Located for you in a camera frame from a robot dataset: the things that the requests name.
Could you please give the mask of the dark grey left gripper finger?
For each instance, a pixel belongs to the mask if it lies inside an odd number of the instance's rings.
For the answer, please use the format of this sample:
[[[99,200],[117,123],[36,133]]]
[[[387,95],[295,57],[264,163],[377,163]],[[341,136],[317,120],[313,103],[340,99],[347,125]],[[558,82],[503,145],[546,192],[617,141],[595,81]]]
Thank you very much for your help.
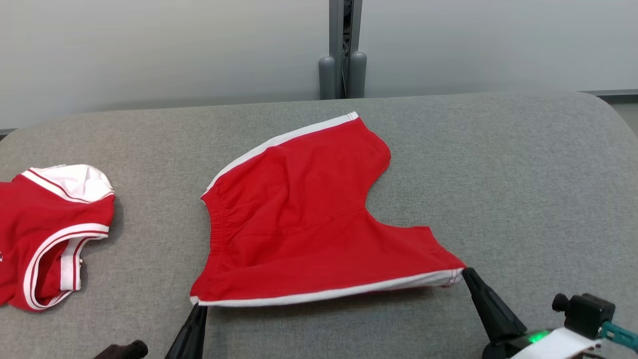
[[[208,308],[194,305],[186,321],[189,334],[185,341],[185,358],[202,359]]]
[[[185,341],[189,336],[186,321],[166,353],[165,359],[185,359]]]

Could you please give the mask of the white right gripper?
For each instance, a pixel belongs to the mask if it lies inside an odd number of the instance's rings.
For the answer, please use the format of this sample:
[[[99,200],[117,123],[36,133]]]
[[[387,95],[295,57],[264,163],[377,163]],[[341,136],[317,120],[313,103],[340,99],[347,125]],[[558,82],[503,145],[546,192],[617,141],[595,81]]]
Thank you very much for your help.
[[[592,340],[565,327],[527,333],[527,327],[474,268],[462,272],[488,339],[482,359],[573,359],[598,348]]]

